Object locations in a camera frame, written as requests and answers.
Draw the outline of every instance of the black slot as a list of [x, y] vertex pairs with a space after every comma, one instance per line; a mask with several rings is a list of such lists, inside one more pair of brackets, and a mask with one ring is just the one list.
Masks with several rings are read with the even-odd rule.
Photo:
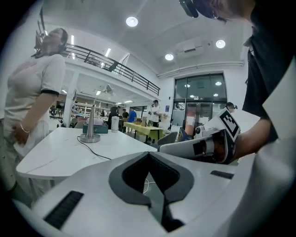
[[226, 172], [222, 172], [222, 171], [218, 171], [218, 170], [213, 170], [211, 173], [211, 175], [216, 175], [225, 179], [229, 179], [231, 180], [234, 176], [234, 174], [231, 173], [226, 173]]
[[60, 201], [57, 206], [44, 218], [53, 227], [60, 229], [66, 222], [74, 208], [84, 194], [71, 191]]

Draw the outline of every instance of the white shirt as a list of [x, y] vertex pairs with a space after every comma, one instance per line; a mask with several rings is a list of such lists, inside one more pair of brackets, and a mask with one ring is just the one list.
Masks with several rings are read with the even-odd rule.
[[157, 107], [155, 107], [155, 105], [153, 105], [153, 106], [151, 106], [150, 107], [150, 111], [151, 111], [151, 115], [150, 115], [150, 121], [152, 121], [152, 122], [159, 122], [159, 116], [158, 115], [156, 115], [156, 114], [153, 114], [153, 112], [156, 112], [157, 114], [159, 114], [160, 112], [160, 106], [159, 105], [157, 105]]
[[[64, 58], [55, 54], [41, 58], [31, 57], [8, 78], [4, 127], [10, 128], [22, 121], [41, 92], [59, 95], [65, 75]], [[40, 120], [49, 119], [46, 113]]]

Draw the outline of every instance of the desk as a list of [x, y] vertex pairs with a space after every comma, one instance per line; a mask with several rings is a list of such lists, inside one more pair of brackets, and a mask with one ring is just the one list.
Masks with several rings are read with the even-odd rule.
[[[64, 179], [84, 167], [108, 161], [94, 155], [77, 141], [82, 129], [57, 128], [43, 139], [17, 166], [17, 172], [33, 179]], [[101, 134], [98, 143], [87, 143], [97, 154], [116, 159], [121, 156], [157, 149], [139, 142], [122, 132]]]
[[131, 129], [135, 129], [135, 138], [136, 138], [136, 132], [140, 132], [144, 135], [146, 135], [146, 142], [147, 142], [147, 138], [150, 137], [151, 139], [155, 139], [156, 141], [158, 141], [160, 138], [163, 137], [162, 135], [162, 128], [157, 128], [157, 127], [143, 127], [141, 125], [137, 125], [134, 123], [124, 123], [123, 125], [124, 127], [128, 127]]

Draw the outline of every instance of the woman's hand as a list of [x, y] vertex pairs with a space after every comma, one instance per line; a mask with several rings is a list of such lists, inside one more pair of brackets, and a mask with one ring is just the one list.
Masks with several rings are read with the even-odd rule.
[[25, 132], [20, 124], [16, 124], [12, 127], [14, 137], [19, 144], [26, 144], [29, 133]]

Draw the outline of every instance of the ceiling light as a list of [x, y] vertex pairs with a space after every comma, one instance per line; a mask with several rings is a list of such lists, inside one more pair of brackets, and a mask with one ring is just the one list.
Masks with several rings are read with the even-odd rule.
[[167, 55], [165, 56], [165, 58], [166, 58], [168, 61], [171, 61], [171, 60], [174, 59], [174, 55], [173, 55], [173, 54], [167, 54]]
[[219, 40], [216, 42], [216, 46], [217, 46], [217, 48], [220, 48], [220, 49], [224, 48], [224, 47], [225, 47], [225, 41], [222, 40], [222, 39], [219, 39]]
[[106, 53], [105, 53], [105, 56], [106, 56], [106, 57], [108, 57], [108, 55], [110, 54], [110, 51], [111, 51], [111, 49], [108, 48], [107, 51], [106, 51]]
[[135, 27], [138, 24], [138, 19], [136, 17], [128, 17], [126, 24], [130, 27]]

